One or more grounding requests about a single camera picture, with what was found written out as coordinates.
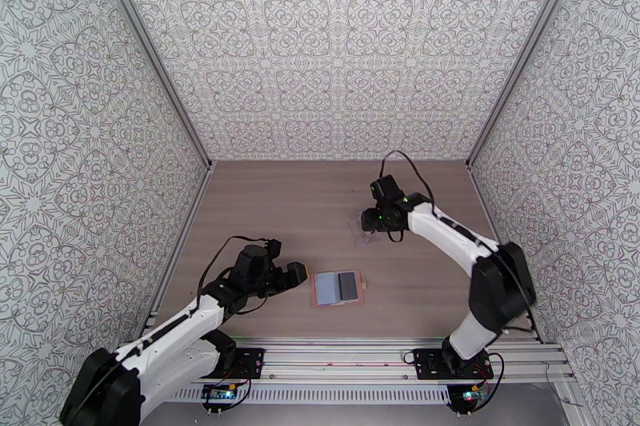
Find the metal frame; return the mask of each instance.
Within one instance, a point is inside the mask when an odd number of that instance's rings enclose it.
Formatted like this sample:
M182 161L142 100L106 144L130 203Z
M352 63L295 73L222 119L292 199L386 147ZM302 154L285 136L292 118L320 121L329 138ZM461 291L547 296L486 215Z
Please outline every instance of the metal frame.
M182 104L182 101L178 96L175 84L171 80L171 76L164 66L164 63L162 63L162 59L158 54L155 44L151 41L151 36L149 35L149 32L144 25L144 21L135 6L134 0L116 0L116 3L119 4L122 16L133 31L134 37L138 39L142 52L145 54L146 60L149 62L150 68L158 79L158 82L171 105L174 107L185 131L194 144L194 148L198 151L198 154L202 159L202 164L208 169L211 166L211 158L207 154L206 148L194 127L194 123L191 121L184 104Z
M491 218L491 213L489 212L489 209L488 209L488 207L486 205L485 198L482 195L482 192L480 191L480 188L478 187L478 182L475 179L473 171L471 171L471 169L467 169L467 173L469 174L469 179L471 180L471 185L474 187L475 194L478 197L478 201L480 202L480 206L482 207L482 211L485 214L486 221L489 222L489 227L491 227L491 232L493 232L495 240L498 241L498 242L501 242L501 243L504 242L504 240L502 239L502 237L498 233L498 229L495 226L494 219ZM534 314L534 320L536 321L536 323L539 323L539 320L538 320L538 317L535 314L535 311L532 309L531 312ZM538 338L538 340L540 340L541 343L545 343L546 342L545 337L541 334L541 332L540 332L540 330L538 328L536 328L535 333L536 333L536 338Z
M449 403L448 384L468 380L418 380L402 354L413 348L436 348L440 340L410 339L238 339L238 346L264 348L262 378L252 381L246 404L424 404ZM540 344L534 338L501 338L488 348L505 361L505 384L544 384L559 397L584 404L574 374L562 348ZM500 361L491 357L494 374ZM169 402L202 404L201 379L178 390ZM241 386L238 398L247 393ZM212 400L215 405L222 400ZM587 408L562 403L569 424L594 424Z
M171 281L171 277L174 274L174 270L178 265L178 261L180 259L180 255L182 254L182 250L184 249L186 239L189 236L189 232L191 231L191 227L194 224L195 216L198 214L198 209L200 208L200 204L202 203L202 199L206 192L207 187L209 186L209 182L211 181L211 177L214 175L215 163L213 163L209 169L207 169L202 175L202 180L200 181L200 186L198 187L198 191L195 194L194 200L191 202L191 206L189 208L189 212L186 215L185 221L182 224L180 229L180 233L178 234L178 240L174 246L174 250L171 253L171 258L169 262L165 266L162 271L162 277L158 281L158 285L154 290L155 298L149 304L144 317L147 317L144 322L142 322L138 329L136 330L136 336L142 336L146 333L146 331L150 330L154 326L155 317L158 314L158 310L160 309L160 304L165 297L166 290L169 288L169 283Z
M212 161L199 138L194 124L182 104L175 85L162 63L154 43L146 30L140 13L133 0L116 0L134 36L141 44L150 67L176 110L203 165L207 168L190 212L185 220L180 237L170 259L170 263L156 290L156 297L150 306L151 318L147 326L154 322L154 312L164 297L166 286L177 264L186 237L193 224L198 206L213 173ZM562 0L545 0L529 37L523 46L514 68L504 86L488 120L482 128L466 161L471 169L476 161L495 122L533 56L535 47L546 32ZM470 172L471 180L482 203L482 207L496 237L499 237L482 195ZM254 346L266 349L262 379L254 381L254 388L247 403L251 404L445 404L446 384L418 381L412 366L401 360L401 351L412 348L436 348L440 340L238 340L238 346ZM505 383L546 383L547 364L550 364L548 381L552 383L560 397L566 396L571 402L583 404L584 399L577 387L571 368L562 349L555 344L541 344L534 338L501 338L489 348L490 352L500 352L506 362ZM498 362L492 361L499 371ZM178 391L172 400L200 402L197 396L202 389L198 383ZM586 426L593 424L586 408L563 404L570 424Z
M529 36L525 40L525 44L520 50L516 62L509 72L498 98L494 104L493 109L489 113L478 139L474 143L469 156L466 159L467 168L472 168L475 161L478 159L478 155L484 146L486 139L489 137L491 130L494 128L496 121L500 117L500 114L505 108L507 101L510 99L511 94L514 92L518 83L522 80L526 67L529 65L531 59L534 56L535 50L538 48L542 37L547 32L551 22L555 18L558 12L562 0L545 0L538 17L536 18L534 25L531 27Z

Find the clear plastic bag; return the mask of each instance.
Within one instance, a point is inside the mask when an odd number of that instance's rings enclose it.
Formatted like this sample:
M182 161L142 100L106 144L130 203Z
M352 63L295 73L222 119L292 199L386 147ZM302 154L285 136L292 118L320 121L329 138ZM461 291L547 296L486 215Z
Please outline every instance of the clear plastic bag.
M351 228L351 235L354 238L356 247L364 247L366 244L379 241L384 237L383 233L376 232L375 230L373 232L365 232L362 230L362 224L360 222L362 212L364 212L364 209L355 212L349 219L349 227Z

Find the wooden floor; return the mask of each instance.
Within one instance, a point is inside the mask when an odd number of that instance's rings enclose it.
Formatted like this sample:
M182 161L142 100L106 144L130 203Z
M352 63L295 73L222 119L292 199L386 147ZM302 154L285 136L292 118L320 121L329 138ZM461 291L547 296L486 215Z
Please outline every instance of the wooden floor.
M387 173L406 193L424 193L409 165L391 162ZM491 236L464 165L418 163L438 206L471 229ZM279 265L300 261L310 273L359 269L363 303L316 309L310 283L272 297L255 313L231 318L222 330L260 337L437 337L453 331L467 312L469 278L444 253L408 233L354 245L349 217L372 206L375 162L219 162L174 272L158 316L162 323L194 297L202 270L230 235L282 241ZM242 249L231 241L210 271L213 280ZM253 308L259 301L250 301Z

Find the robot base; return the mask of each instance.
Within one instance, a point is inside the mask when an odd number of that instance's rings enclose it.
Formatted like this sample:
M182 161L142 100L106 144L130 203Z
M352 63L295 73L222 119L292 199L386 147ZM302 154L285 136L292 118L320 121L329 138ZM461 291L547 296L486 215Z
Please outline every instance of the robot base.
M441 348L416 348L414 354L415 372L419 380L484 380L493 379L489 356L482 350L473 359L468 360L455 374L451 373Z
M236 348L230 367L225 368L219 361L215 370L203 379L259 379L264 357L264 348Z

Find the white vent grill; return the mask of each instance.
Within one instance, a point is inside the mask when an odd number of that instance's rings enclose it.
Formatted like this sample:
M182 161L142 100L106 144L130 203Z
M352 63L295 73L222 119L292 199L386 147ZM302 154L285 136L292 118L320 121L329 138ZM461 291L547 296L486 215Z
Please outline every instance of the white vent grill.
M204 384L190 384L169 402L201 402ZM246 386L239 388L242 397ZM448 404L444 385L269 385L255 384L246 404Z

